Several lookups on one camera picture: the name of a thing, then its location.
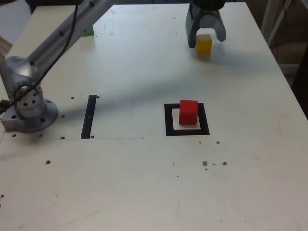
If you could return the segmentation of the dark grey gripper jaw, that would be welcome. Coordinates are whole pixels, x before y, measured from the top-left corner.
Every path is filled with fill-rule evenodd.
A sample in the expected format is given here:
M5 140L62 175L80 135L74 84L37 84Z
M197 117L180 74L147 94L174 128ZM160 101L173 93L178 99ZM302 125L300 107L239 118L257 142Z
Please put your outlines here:
M186 21L185 31L189 48L195 48L197 31L200 29L200 13L202 9L198 6L189 6Z

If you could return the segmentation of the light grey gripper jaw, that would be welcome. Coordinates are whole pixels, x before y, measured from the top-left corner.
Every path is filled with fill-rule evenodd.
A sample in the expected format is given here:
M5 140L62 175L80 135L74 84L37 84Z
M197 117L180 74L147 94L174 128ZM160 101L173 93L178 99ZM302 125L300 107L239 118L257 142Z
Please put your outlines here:
M200 19L200 28L211 28L220 42L226 40L226 29L219 11L204 11Z

